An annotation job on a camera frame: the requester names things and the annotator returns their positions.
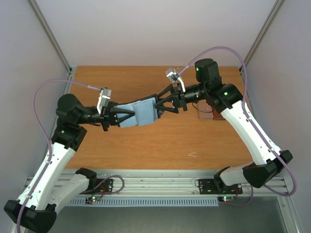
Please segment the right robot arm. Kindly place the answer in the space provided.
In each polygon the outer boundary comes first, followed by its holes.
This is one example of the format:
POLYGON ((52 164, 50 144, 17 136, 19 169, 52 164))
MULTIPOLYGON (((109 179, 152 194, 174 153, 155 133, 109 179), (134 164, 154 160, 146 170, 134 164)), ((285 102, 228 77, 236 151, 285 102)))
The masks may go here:
POLYGON ((281 150, 263 131, 252 116, 238 88, 224 84, 218 64, 213 59, 201 59, 194 64, 197 84, 185 86, 180 74, 173 68, 166 71, 166 77, 177 86, 169 85, 157 96, 158 111, 178 113, 179 108, 187 110, 188 103, 206 100, 237 132, 248 148, 252 162, 225 167, 214 175, 214 186, 220 193, 231 186, 248 183, 261 188, 279 174, 293 156, 288 150, 281 150))

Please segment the black leather card holder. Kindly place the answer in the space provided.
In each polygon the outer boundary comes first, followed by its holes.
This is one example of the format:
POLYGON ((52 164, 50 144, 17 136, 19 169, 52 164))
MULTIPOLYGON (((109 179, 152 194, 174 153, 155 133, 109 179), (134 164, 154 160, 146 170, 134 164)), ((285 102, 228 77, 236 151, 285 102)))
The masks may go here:
POLYGON ((157 102, 157 94, 124 104, 118 104, 121 109, 128 109, 135 112, 136 126, 145 126, 156 122, 160 116, 155 108, 157 102))

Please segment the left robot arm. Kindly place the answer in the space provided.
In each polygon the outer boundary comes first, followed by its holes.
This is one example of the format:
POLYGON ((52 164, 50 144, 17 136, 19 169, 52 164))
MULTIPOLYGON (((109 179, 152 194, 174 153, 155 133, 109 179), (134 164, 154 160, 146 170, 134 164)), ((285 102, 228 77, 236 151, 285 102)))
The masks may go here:
POLYGON ((97 173, 78 169, 73 177, 56 191, 55 183, 65 165, 79 149, 87 130, 83 124, 102 126, 104 131, 111 125, 120 126, 126 120, 136 123, 132 105, 117 105, 108 95, 100 95, 98 105, 84 107, 73 94, 63 95, 57 103, 57 126, 47 140, 48 152, 35 176, 16 200, 9 200, 4 211, 17 225, 35 233, 47 233, 64 206, 79 194, 107 193, 98 180, 97 173))

